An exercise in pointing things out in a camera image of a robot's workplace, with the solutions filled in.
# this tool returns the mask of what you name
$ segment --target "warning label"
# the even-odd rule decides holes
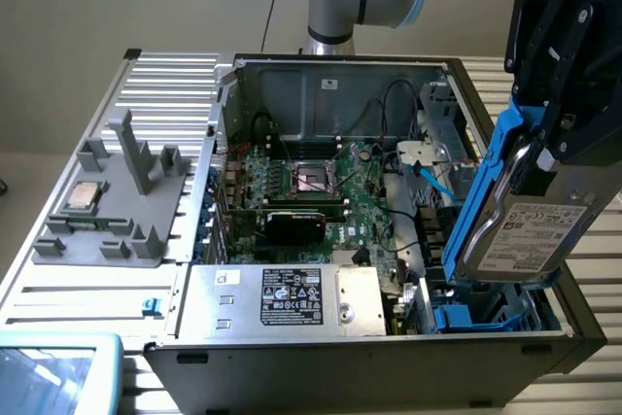
[[[261,323],[265,326],[321,325],[320,269],[264,269]]]
[[[478,269],[538,273],[586,210],[585,206],[514,204]]]

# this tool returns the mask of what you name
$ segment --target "tablet screen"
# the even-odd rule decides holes
[[[73,414],[95,351],[0,348],[0,413]]]

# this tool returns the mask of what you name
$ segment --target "blue latch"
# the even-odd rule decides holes
[[[159,298],[147,298],[143,302],[143,316],[162,316],[159,311],[159,305],[162,300]]]
[[[439,332],[496,332],[519,328],[520,315],[514,315],[501,323],[474,324],[466,305],[441,305],[434,308],[434,319]]]

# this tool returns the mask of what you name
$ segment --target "metal case panel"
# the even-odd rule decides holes
[[[182,413],[503,406],[571,352],[560,337],[191,345],[145,357]]]
[[[265,299],[273,297],[276,291],[270,285],[274,282],[266,285],[262,279],[267,274],[279,276],[280,271],[287,270],[298,278],[283,286],[288,288],[287,297]],[[304,271],[320,272],[321,282],[316,287],[305,284]],[[309,291],[318,291],[321,298],[311,300]],[[274,304],[280,305],[274,311],[286,324],[280,326],[266,321]],[[308,318],[296,318],[301,311]],[[314,313],[321,318],[312,320]],[[296,320],[305,324],[296,325]],[[292,337],[384,334],[375,268],[336,264],[250,264],[192,267],[179,336],[183,340],[266,338],[282,342]]]

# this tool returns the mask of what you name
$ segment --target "motherboard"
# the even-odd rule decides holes
[[[229,154],[229,264],[370,265],[378,270],[383,292],[399,292],[382,181],[386,160],[378,145],[330,145],[322,149],[330,158],[296,147],[279,150],[247,144]]]

